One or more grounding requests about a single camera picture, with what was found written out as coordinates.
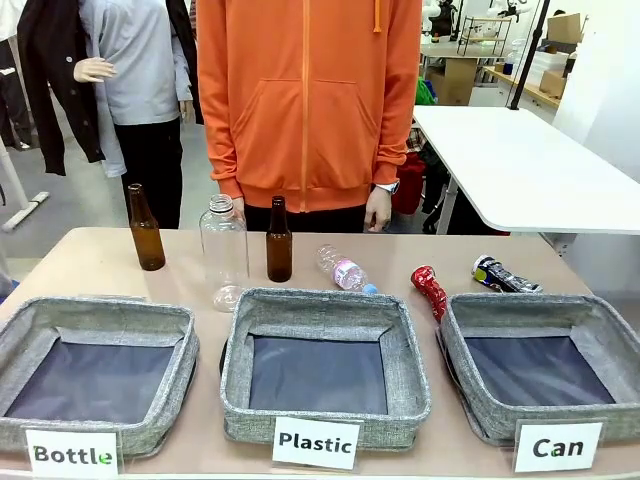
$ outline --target zipper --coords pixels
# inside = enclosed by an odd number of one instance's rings
[[[307,211],[307,163],[309,161],[309,24],[311,0],[302,0],[302,171],[300,211]]]

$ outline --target beige tabletop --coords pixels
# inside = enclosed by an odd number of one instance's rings
[[[192,389],[160,453],[128,463],[125,472],[254,476],[290,473],[272,465],[270,447],[225,439],[218,360],[231,315],[216,313],[207,300],[198,233],[164,231],[162,238],[167,265],[157,272],[143,272],[128,230],[73,230],[0,306],[0,318],[8,318],[22,302],[39,295],[134,295],[191,308],[201,342]],[[406,301],[432,395],[431,414],[419,430],[415,447],[407,453],[359,452],[354,473],[511,476],[511,452],[483,443],[470,430],[436,345],[436,324],[430,307],[414,290],[409,277],[416,267],[428,264],[436,269],[438,281],[449,295],[484,292],[485,288],[472,280],[470,269],[479,255],[488,253],[514,272],[541,283],[548,292],[588,293],[587,287],[538,237],[321,234],[294,235],[294,274],[287,286],[334,288],[314,265],[314,251],[323,243],[334,244],[364,267],[380,291]],[[250,234],[249,251],[251,284],[275,285],[266,279],[264,234]],[[22,458],[4,455],[0,456],[0,469],[26,470],[28,465]],[[594,468],[576,475],[637,471],[638,445],[623,445],[600,449]]]

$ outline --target hand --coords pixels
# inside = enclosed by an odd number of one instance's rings
[[[381,232],[391,220],[391,193],[376,187],[367,200],[364,228],[370,232]]]
[[[116,74],[116,69],[104,58],[85,58],[73,67],[73,78],[80,83],[102,83],[102,77],[111,78]]]
[[[243,222],[246,222],[244,218],[244,197],[234,198],[233,200],[233,213]]]
[[[193,100],[180,101],[180,114],[183,123],[193,123],[196,119],[196,111],[193,109]]]

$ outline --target dark blue basket lining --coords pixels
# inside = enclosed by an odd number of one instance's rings
[[[378,342],[253,336],[249,408],[387,414]]]
[[[5,416],[139,423],[151,406],[173,350],[58,339]]]
[[[465,338],[494,398],[513,406],[616,403],[571,338]]]

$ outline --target storage bin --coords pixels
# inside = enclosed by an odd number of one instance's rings
[[[0,332],[0,451],[25,428],[119,432],[122,455],[157,451],[198,353],[193,314],[126,299],[34,298]]]
[[[360,425],[359,449],[406,450],[430,409],[403,302],[342,291],[250,289],[220,384],[225,431],[272,443],[277,417]]]
[[[441,336],[472,427],[513,444],[518,420],[606,420],[640,438],[640,339],[594,296],[464,294]]]

